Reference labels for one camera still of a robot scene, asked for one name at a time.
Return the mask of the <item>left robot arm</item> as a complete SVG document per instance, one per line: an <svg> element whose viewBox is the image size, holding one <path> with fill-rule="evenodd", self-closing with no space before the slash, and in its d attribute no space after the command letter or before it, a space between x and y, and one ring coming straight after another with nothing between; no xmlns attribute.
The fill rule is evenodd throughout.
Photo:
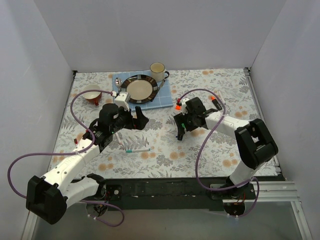
<svg viewBox="0 0 320 240"><path fill-rule="evenodd" d="M57 223L68 207L86 199L107 200L107 181L91 173L74 182L76 175L113 140L122 129L143 130L149 119L139 106L136 117L130 110L114 103L103 105L99 117L91 122L72 155L64 158L54 169L42 177L33 176L27 184L26 208L47 223Z"/></svg>

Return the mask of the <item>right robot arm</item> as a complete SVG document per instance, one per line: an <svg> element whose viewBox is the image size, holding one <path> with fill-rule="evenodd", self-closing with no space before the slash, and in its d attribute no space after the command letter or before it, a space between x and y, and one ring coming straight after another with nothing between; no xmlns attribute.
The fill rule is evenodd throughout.
<svg viewBox="0 0 320 240"><path fill-rule="evenodd" d="M241 161L227 178L225 185L206 190L223 192L237 199L245 192L244 186L254 179L255 173L263 164L278 154L279 149L262 119L240 120L226 116L217 109L206 109L198 97L178 99L181 112L174 116L177 126L177 139L182 141L186 132L197 128L218 131L233 138L238 147Z"/></svg>

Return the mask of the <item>orange black highlighter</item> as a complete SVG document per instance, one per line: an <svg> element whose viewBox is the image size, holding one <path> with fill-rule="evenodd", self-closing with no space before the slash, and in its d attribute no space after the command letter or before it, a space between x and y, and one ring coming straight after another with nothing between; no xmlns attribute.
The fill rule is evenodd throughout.
<svg viewBox="0 0 320 240"><path fill-rule="evenodd" d="M214 96L211 96L211 102L214 104L218 111L221 111L223 109L219 101Z"/></svg>

